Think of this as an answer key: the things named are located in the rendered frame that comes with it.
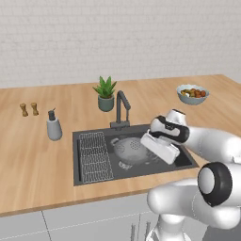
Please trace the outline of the dark grey sink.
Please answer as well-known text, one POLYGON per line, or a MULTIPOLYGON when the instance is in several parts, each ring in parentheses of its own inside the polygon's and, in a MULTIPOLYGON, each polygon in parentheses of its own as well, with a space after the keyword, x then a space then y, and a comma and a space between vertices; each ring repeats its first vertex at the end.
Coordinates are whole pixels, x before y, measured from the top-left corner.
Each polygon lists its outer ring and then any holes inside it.
POLYGON ((97 129, 72 133, 73 183, 94 183, 133 178, 199 165, 186 148, 178 146, 180 154, 172 164, 145 148, 140 139, 148 124, 115 129, 97 129))

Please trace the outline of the green potted plant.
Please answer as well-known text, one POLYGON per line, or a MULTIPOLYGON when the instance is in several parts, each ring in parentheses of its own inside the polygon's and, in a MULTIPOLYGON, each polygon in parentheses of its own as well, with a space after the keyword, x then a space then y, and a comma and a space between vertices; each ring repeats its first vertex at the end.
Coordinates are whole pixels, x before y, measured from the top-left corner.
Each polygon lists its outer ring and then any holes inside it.
POLYGON ((104 112, 109 112, 114 107, 114 87, 116 82, 112 82, 111 77, 105 81, 100 77, 100 84, 93 88, 98 93, 98 107, 104 112))

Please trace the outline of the grey soap dispenser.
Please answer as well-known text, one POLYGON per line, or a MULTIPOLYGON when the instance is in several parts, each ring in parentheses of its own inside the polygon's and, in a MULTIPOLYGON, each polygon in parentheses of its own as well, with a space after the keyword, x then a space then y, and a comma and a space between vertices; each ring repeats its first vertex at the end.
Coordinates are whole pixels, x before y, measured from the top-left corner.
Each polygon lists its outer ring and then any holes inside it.
POLYGON ((54 109, 48 111, 47 135, 53 141, 57 141, 62 138, 61 125, 59 119, 55 115, 54 109))

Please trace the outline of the grey cabinet door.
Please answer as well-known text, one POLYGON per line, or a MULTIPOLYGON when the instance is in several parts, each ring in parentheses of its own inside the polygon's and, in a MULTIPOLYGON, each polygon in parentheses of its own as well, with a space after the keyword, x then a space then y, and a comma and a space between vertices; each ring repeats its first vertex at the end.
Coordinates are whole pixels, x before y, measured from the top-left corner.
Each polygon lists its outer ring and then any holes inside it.
POLYGON ((95 201, 43 211, 51 241, 145 241, 146 222, 157 222, 147 205, 147 194, 95 201))
POLYGON ((42 212, 0 217, 0 241, 51 241, 42 212))

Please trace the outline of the bowl of fruit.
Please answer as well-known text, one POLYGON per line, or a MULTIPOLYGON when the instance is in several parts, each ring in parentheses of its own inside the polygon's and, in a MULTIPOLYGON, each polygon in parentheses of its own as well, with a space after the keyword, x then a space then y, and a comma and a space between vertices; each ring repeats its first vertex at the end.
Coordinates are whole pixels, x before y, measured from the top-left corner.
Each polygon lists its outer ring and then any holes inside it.
POLYGON ((190 105, 198 105, 203 103, 209 96, 209 91, 206 88, 197 85, 181 85, 177 89, 179 99, 190 105))

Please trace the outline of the grey metal colander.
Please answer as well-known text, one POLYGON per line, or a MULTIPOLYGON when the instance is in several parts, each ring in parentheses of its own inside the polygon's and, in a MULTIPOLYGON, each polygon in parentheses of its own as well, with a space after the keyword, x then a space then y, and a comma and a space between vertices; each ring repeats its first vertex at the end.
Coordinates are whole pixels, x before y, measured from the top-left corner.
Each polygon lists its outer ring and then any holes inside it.
POLYGON ((119 158, 119 166, 123 169, 160 161, 157 155, 140 143, 139 137, 114 138, 110 144, 114 149, 114 154, 119 158))

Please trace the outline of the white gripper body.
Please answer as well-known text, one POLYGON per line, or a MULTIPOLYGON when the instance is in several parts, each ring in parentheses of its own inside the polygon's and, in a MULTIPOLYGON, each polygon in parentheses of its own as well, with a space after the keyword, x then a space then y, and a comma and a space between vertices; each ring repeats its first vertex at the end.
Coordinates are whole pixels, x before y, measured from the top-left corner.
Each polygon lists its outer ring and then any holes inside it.
POLYGON ((152 137, 149 133, 143 135, 140 143, 169 165, 171 165, 180 154, 179 149, 170 142, 162 138, 152 137))

